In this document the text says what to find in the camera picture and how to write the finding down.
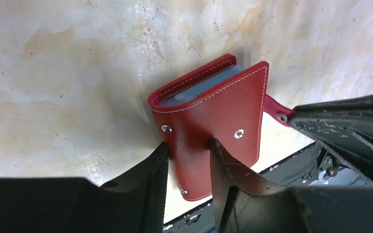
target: red leather tab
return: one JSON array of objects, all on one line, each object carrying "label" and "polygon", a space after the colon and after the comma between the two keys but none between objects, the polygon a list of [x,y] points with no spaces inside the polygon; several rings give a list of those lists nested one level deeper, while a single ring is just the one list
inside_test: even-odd
[{"label": "red leather tab", "polygon": [[[162,99],[221,70],[236,65],[225,55],[154,92],[148,99],[157,127],[170,150],[170,167],[185,200],[211,194],[209,141],[217,138],[246,166],[258,160],[262,109],[269,64],[260,62],[199,95],[176,106],[159,106]],[[162,125],[172,132],[165,133]],[[243,137],[235,139],[243,129]]]},{"label": "red leather tab", "polygon": [[278,121],[280,124],[288,126],[286,122],[280,121],[278,119],[278,114],[284,114],[289,118],[292,116],[295,111],[289,108],[284,107],[276,100],[274,100],[271,96],[265,95],[265,104],[264,104],[264,112],[268,113],[272,118]]}]

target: metal grommet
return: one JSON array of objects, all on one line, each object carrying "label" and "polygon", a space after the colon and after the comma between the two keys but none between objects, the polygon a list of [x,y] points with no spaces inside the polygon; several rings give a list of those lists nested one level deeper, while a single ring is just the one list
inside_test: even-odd
[{"label": "metal grommet", "polygon": [[283,114],[283,113],[278,113],[277,114],[277,119],[283,123],[287,123],[288,122],[288,117],[287,115]]},{"label": "metal grommet", "polygon": [[244,136],[244,130],[243,129],[239,129],[235,132],[234,134],[234,138],[235,139],[240,139]]},{"label": "metal grommet", "polygon": [[170,132],[172,132],[172,128],[171,128],[171,126],[169,126],[169,125],[162,125],[162,126],[161,126],[161,129],[162,129],[162,131],[164,131],[164,132],[166,132],[166,133],[170,133]]}]

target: black plastic part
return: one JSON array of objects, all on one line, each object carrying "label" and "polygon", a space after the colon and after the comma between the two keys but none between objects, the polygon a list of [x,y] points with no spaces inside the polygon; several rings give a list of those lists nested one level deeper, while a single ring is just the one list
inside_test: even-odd
[{"label": "black plastic part", "polygon": [[168,150],[97,187],[84,178],[0,179],[0,232],[162,231]]},{"label": "black plastic part", "polygon": [[211,141],[218,233],[373,232],[373,187],[290,187],[268,181]]},{"label": "black plastic part", "polygon": [[215,229],[212,199],[164,224],[163,233],[208,233]]},{"label": "black plastic part", "polygon": [[290,126],[373,183],[373,95],[294,109]]}]

